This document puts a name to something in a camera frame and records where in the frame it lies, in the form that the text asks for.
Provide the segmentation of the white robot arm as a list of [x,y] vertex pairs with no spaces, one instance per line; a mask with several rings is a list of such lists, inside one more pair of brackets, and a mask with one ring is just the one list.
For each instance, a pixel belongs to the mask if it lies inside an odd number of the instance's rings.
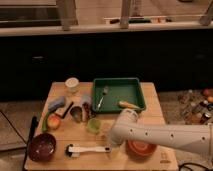
[[124,109],[108,132],[108,142],[119,147],[126,140],[144,141],[213,159],[213,125],[144,125],[138,114]]

